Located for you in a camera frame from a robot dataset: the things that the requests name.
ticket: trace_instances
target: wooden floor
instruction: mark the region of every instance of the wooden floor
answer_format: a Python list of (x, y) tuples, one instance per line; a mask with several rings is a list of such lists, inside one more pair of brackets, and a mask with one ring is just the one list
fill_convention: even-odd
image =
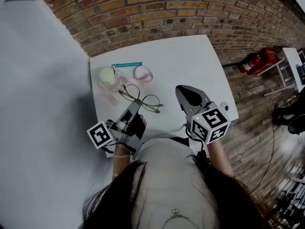
[(287, 100), (296, 94), (292, 89), (287, 89), (264, 97), (264, 92), (279, 88), (281, 80), (275, 70), (261, 76), (241, 74), (236, 67), (224, 70), (239, 118), (231, 122), (222, 143), (236, 178), (247, 185), (250, 191), (257, 186), (267, 170), (274, 144), (269, 170), (253, 192), (272, 205), (285, 185), (287, 174), (294, 167), (299, 167), (304, 157), (301, 152), (305, 141), (299, 145), (297, 136), (288, 133), (287, 126), (275, 125), (273, 133), (272, 113), (275, 104), (288, 106), (291, 101)]

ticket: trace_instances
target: brick wall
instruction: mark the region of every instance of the brick wall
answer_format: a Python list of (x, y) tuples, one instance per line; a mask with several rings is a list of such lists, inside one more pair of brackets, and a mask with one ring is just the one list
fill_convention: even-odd
[(45, 0), (89, 56), (141, 42), (206, 34), (221, 63), (267, 46), (305, 46), (294, 0)]

